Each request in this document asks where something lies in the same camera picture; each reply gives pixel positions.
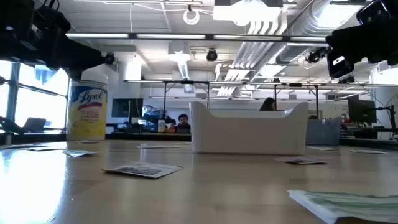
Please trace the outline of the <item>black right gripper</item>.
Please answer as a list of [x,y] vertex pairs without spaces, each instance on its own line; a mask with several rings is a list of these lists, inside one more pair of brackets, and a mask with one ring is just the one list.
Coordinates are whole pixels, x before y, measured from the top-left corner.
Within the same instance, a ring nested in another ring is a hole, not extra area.
[[326,37],[329,76],[339,78],[351,73],[356,63],[376,55],[377,30],[386,15],[387,1],[371,1],[356,13],[358,26],[334,30]]

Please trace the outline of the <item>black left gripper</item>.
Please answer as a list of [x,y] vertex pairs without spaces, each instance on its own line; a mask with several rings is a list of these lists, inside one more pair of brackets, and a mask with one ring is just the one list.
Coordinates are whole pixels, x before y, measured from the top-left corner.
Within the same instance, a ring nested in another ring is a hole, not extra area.
[[81,69],[101,65],[105,58],[99,50],[66,36],[71,25],[59,8],[56,0],[44,1],[38,8],[33,1],[14,1],[14,40],[24,60],[62,68],[79,80]]

